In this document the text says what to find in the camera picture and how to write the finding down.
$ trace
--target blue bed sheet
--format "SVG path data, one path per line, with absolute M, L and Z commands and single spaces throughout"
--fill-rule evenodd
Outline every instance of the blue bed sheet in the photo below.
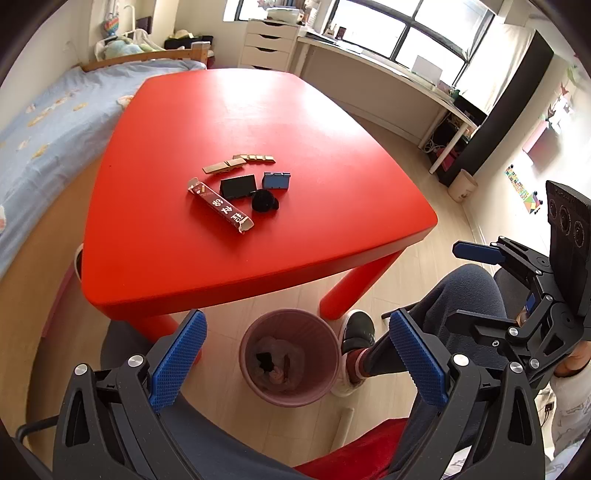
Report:
M 123 112 L 117 100 L 156 75 L 204 69 L 193 60 L 133 62 L 59 78 L 0 132 L 0 278 L 43 213 L 105 150 Z

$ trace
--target red table leg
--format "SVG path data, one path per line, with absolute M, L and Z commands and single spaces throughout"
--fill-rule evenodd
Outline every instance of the red table leg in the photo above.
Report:
M 320 300 L 320 317 L 324 320 L 340 319 L 404 252 L 378 258 L 347 273 Z
M 126 321 L 152 343 L 156 343 L 160 337 L 174 333 L 178 328 L 178 323 L 168 314 Z M 199 362 L 201 353 L 202 351 L 199 350 L 193 365 Z

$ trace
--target metal screw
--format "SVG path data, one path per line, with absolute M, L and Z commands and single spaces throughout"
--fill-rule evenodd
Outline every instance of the metal screw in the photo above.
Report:
M 516 374 L 520 374 L 523 371 L 523 367 L 517 362 L 511 362 L 509 364 L 509 368 L 511 368 Z
M 88 365 L 86 364 L 80 364 L 74 369 L 75 375 L 84 375 L 86 372 L 88 372 Z
M 144 359 L 142 358 L 141 355 L 130 356 L 129 360 L 127 360 L 127 364 L 130 367 L 139 367 L 143 363 L 144 363 Z
M 460 367 L 465 367 L 467 364 L 470 363 L 468 357 L 466 355 L 462 355 L 461 353 L 457 353 L 453 356 L 453 362 L 456 365 L 460 365 Z

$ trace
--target red table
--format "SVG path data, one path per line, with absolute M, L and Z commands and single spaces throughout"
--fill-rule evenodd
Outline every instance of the red table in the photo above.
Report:
M 242 153 L 276 163 L 203 173 Z M 219 191 L 223 178 L 255 174 L 261 187 L 265 171 L 290 172 L 289 190 L 274 190 L 274 213 L 234 200 L 255 223 L 243 235 L 187 191 L 195 176 Z M 333 320 L 436 223 L 388 153 L 298 77 L 247 69 L 170 74 L 144 83 L 103 156 L 82 288 L 107 316 L 157 337 L 176 327 L 164 314 L 354 268 L 320 304 Z

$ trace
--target desk leg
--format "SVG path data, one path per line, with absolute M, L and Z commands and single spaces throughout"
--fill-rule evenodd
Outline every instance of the desk leg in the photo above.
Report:
M 151 343 L 163 336 L 174 333 L 178 328 L 178 323 L 170 315 L 156 315 L 154 317 L 144 317 L 140 319 L 126 320 L 139 333 L 144 335 Z M 201 359 L 202 350 L 195 357 L 196 365 Z
M 378 258 L 347 273 L 320 300 L 320 317 L 324 320 L 340 319 L 378 281 L 402 252 L 404 250 Z
M 431 138 L 431 135 L 433 135 L 433 132 L 435 131 L 435 129 L 439 125 L 439 122 L 441 122 L 441 120 L 443 120 L 443 117 L 446 115 L 447 115 L 447 108 L 441 107 L 441 110 L 439 110 L 439 113 L 435 117 L 435 120 L 433 120 L 433 123 L 429 126 L 429 128 L 427 129 L 427 131 L 423 135 L 423 138 L 421 139 L 420 143 L 418 144 L 418 147 L 421 150 L 426 145 L 427 141 Z
M 464 122 L 462 124 L 462 126 L 459 128 L 459 130 L 456 132 L 456 134 L 453 136 L 452 140 L 447 144 L 445 149 L 441 152 L 441 155 L 439 155 L 437 157 L 437 160 L 435 161 L 433 166 L 431 166 L 431 168 L 429 169 L 429 173 L 435 173 L 435 171 L 437 170 L 439 165 L 441 165 L 443 160 L 445 160 L 445 157 L 447 157 L 447 154 L 452 151 L 452 148 L 456 145 L 457 141 L 460 140 L 460 137 L 464 134 L 464 132 L 467 130 L 467 128 L 468 128 L 468 124 L 466 122 Z
M 297 57 L 297 63 L 295 64 L 294 75 L 300 77 L 301 71 L 304 68 L 304 63 L 306 62 L 306 56 L 308 55 L 308 50 L 310 49 L 309 43 L 304 43 L 301 47 L 300 56 Z

